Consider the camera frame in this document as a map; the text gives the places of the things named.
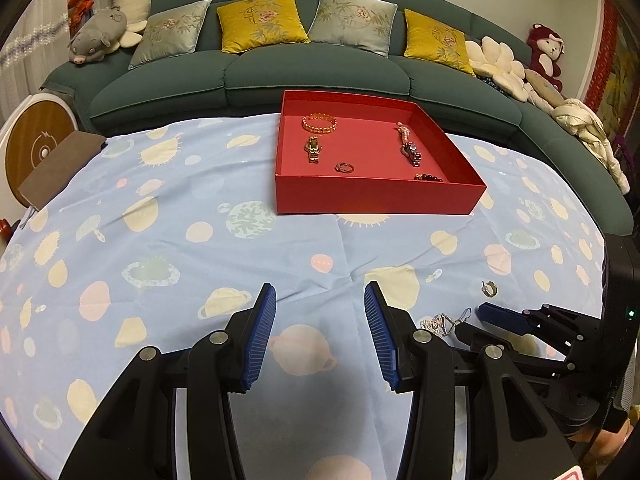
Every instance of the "blue gripper pad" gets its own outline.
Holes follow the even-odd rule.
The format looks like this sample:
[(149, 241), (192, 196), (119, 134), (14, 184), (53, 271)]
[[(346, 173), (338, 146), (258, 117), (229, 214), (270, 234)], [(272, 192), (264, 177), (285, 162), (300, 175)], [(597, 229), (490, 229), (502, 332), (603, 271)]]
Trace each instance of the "blue gripper pad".
[(398, 374), (398, 348), (391, 337), (380, 304), (370, 285), (364, 290), (364, 311), (367, 314), (369, 329), (376, 347), (378, 362), (382, 370), (382, 377), (395, 390), (400, 383)]
[(244, 372), (240, 382), (247, 390), (255, 383), (260, 374), (264, 353), (267, 349), (273, 319), (276, 316), (276, 290), (272, 285), (268, 289), (261, 304), (256, 304), (258, 316), (254, 328), (244, 349)]
[(478, 319), (517, 335), (531, 333), (531, 326), (522, 314), (491, 303), (483, 303), (478, 307)]

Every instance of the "light blue tablecloth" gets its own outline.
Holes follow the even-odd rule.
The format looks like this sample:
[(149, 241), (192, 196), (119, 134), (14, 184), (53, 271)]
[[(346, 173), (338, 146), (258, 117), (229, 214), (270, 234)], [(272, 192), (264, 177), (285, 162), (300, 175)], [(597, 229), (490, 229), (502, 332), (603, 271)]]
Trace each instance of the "light blue tablecloth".
[(600, 316), (604, 242), (546, 165), (451, 136), (488, 185), (470, 216), (279, 217), (278, 119), (110, 139), (15, 234), (0, 259), (0, 412), (53, 479), (141, 347), (191, 347), (251, 306), (264, 282), (278, 294), (270, 346), (257, 383), (232, 397), (249, 480), (395, 477), (410, 396), (382, 380), (362, 301), (370, 280), (416, 323), (475, 308), (488, 280), (501, 306)]

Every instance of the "gray stuffed pig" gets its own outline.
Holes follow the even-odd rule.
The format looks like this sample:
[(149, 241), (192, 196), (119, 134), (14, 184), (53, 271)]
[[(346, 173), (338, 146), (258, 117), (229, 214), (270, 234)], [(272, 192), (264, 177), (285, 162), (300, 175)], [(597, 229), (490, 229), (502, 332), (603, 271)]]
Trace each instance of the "gray stuffed pig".
[(96, 12), (71, 39), (69, 61), (84, 64), (102, 61), (120, 47), (119, 39), (127, 30), (127, 17), (119, 9)]

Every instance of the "ring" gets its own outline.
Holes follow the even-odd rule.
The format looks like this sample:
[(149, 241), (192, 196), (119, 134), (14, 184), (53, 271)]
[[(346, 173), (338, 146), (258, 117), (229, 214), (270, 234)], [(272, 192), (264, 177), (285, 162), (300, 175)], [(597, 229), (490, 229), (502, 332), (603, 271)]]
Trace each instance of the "ring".
[(495, 285), (494, 282), (486, 282), (486, 283), (482, 282), (481, 290), (484, 293), (484, 295), (488, 298), (492, 298), (496, 294), (498, 294), (498, 287)]
[[(311, 126), (310, 124), (307, 124), (307, 120), (328, 121), (331, 123), (331, 126), (319, 128), (318, 126)], [(331, 115), (327, 114), (311, 114), (302, 117), (302, 127), (311, 134), (330, 134), (335, 130), (336, 125), (337, 121), (331, 117)]]
[(353, 173), (353, 169), (353, 166), (346, 162), (340, 162), (335, 165), (335, 171), (338, 171), (339, 173)]

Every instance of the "yellow pillow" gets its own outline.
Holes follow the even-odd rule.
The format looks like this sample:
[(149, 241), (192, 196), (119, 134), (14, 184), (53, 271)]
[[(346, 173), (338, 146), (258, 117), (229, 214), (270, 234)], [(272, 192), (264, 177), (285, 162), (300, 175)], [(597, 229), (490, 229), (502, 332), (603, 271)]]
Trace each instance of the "yellow pillow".
[(238, 54), (257, 46), (309, 43), (296, 0), (241, 0), (218, 7), (222, 52)]
[(465, 35), (429, 16), (405, 9), (407, 46), (405, 57), (415, 57), (450, 66), (476, 77), (466, 53)]

